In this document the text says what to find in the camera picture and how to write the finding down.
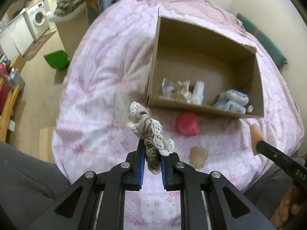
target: screw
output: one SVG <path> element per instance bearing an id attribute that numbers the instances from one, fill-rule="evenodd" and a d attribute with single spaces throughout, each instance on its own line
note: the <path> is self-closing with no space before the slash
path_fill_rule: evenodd
<path id="1" fill-rule="evenodd" d="M 182 168 L 185 167 L 185 164 L 183 162 L 177 162 L 176 167 L 179 168 L 179 169 L 182 169 Z"/>
<path id="2" fill-rule="evenodd" d="M 221 173 L 218 172 L 218 171 L 213 171 L 213 172 L 211 173 L 211 175 L 212 175 L 214 178 L 220 178 L 220 177 L 221 177 Z"/>
<path id="3" fill-rule="evenodd" d="M 129 167 L 130 167 L 130 163 L 123 162 L 123 163 L 121 163 L 120 166 L 121 166 L 122 168 L 126 169 L 126 168 L 129 168 Z"/>
<path id="4" fill-rule="evenodd" d="M 94 176 L 94 172 L 93 171 L 87 171 L 87 172 L 85 172 L 84 175 L 85 175 L 86 178 L 92 178 Z"/>

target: small cardboard tube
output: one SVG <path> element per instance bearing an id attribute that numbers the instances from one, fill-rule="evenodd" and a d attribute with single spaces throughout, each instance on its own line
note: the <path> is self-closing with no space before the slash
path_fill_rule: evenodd
<path id="1" fill-rule="evenodd" d="M 194 169 L 202 169 L 206 163 L 209 150 L 201 146 L 194 146 L 190 150 L 190 164 Z"/>

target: gray pants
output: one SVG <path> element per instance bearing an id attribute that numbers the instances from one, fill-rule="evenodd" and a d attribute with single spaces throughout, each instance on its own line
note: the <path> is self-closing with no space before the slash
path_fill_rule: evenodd
<path id="1" fill-rule="evenodd" d="M 292 179 L 275 166 L 245 195 L 270 218 L 291 183 Z M 56 165 L 0 143 L 0 205 L 18 230 L 27 229 L 69 186 Z"/>
<path id="2" fill-rule="evenodd" d="M 69 186 L 56 165 L 0 142 L 0 205 L 18 230 L 27 229 Z"/>

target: teal pillow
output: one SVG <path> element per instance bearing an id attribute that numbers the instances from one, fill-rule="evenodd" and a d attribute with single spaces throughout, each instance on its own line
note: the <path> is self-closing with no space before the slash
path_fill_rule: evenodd
<path id="1" fill-rule="evenodd" d="M 268 54 L 271 56 L 278 70 L 282 68 L 284 64 L 287 64 L 287 58 L 282 54 L 278 47 L 271 41 L 271 39 L 246 17 L 238 13 L 237 18 L 242 22 L 243 27 L 249 33 L 257 38 L 262 44 Z"/>

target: bed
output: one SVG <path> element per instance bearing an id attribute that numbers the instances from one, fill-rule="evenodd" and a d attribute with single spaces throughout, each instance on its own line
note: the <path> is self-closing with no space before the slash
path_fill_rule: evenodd
<path id="1" fill-rule="evenodd" d="M 197 23 L 257 49 L 265 117 L 225 119 L 199 116 L 194 137 L 176 133 L 178 112 L 149 108 L 188 163 L 190 148 L 209 150 L 201 170 L 218 170 L 245 191 L 273 164 L 254 156 L 249 125 L 256 123 L 267 142 L 292 155 L 304 137 L 300 112 L 271 57 L 242 23 L 211 0 L 122 0 L 102 13 L 83 37 L 64 80 L 60 113 L 53 133 L 53 155 L 71 183 L 84 172 L 101 173 L 123 162 L 138 138 L 128 128 L 133 101 L 145 105 L 156 22 L 160 15 Z M 161 174 L 145 167 L 140 192 L 127 192 L 125 229 L 180 229 L 179 192 L 163 189 Z"/>

